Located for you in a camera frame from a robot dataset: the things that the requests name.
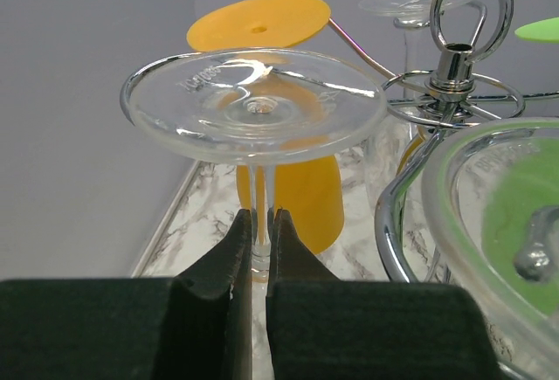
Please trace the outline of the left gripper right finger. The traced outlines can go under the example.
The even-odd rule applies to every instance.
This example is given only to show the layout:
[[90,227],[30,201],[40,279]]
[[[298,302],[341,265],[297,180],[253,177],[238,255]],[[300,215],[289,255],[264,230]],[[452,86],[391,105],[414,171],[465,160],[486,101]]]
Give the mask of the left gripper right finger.
[[497,379],[484,318],[463,288],[339,280],[273,225],[266,331],[278,379]]

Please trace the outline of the green plastic wine glass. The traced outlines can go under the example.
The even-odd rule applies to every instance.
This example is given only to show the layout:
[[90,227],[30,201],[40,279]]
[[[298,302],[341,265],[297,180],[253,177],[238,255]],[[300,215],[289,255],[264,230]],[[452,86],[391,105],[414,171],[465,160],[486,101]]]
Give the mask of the green plastic wine glass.
[[522,143],[487,204],[483,251],[493,269],[545,315],[558,313],[558,130]]

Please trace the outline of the clear wine glass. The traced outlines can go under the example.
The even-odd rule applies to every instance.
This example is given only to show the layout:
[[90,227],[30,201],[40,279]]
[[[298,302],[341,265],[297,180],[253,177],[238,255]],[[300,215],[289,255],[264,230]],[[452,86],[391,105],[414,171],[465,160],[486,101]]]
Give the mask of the clear wine glass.
[[508,168],[529,154],[521,145],[558,130],[555,118],[491,121],[444,140],[422,176],[432,238],[458,283],[477,301],[510,348],[512,365],[531,379],[558,376],[558,313],[545,315],[493,269],[482,247],[487,204]]
[[[393,25],[404,31],[405,61],[404,71],[410,72],[416,68],[418,62],[418,45],[423,29],[430,26],[429,12],[432,0],[361,0],[359,8],[379,17],[391,17]],[[474,0],[444,0],[442,12],[470,4],[474,6]],[[399,157],[397,173],[405,166],[408,156],[423,143],[421,136],[416,137],[416,126],[406,124],[407,134],[404,140],[409,142]]]

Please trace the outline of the clear glass tumbler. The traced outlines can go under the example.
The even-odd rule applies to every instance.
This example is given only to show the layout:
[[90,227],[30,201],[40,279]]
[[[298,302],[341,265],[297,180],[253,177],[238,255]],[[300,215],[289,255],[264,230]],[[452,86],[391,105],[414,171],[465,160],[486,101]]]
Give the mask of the clear glass tumbler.
[[[317,94],[325,118],[306,135],[328,139],[284,151],[283,126],[302,114],[291,100],[257,95],[252,84],[277,73]],[[252,217],[252,276],[268,277],[276,213],[275,169],[354,147],[387,114],[383,89],[366,73],[329,56],[278,48],[238,48],[180,54],[140,68],[124,82],[127,119],[178,155],[237,169],[241,205]]]

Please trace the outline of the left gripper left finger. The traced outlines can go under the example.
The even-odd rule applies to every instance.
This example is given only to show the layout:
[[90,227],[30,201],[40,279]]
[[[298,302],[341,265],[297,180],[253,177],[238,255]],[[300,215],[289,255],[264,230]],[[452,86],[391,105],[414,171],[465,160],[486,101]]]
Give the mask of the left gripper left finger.
[[3,281],[2,378],[250,378],[251,228],[174,277]]

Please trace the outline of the orange plastic wine glass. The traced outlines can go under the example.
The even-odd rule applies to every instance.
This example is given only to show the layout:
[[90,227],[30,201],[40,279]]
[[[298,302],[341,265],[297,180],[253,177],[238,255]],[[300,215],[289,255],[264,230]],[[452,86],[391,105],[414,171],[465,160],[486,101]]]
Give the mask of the orange plastic wine glass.
[[[319,33],[330,19],[323,0],[244,0],[199,18],[187,41],[197,52],[236,48],[291,48]],[[306,130],[325,118],[317,94],[302,84],[273,73],[252,84],[257,95],[291,100],[302,114],[299,123],[283,126],[282,150],[311,148],[326,142],[325,135]],[[332,155],[311,161],[281,164],[275,169],[274,207],[290,212],[301,242],[314,254],[327,250],[344,226],[342,181]]]

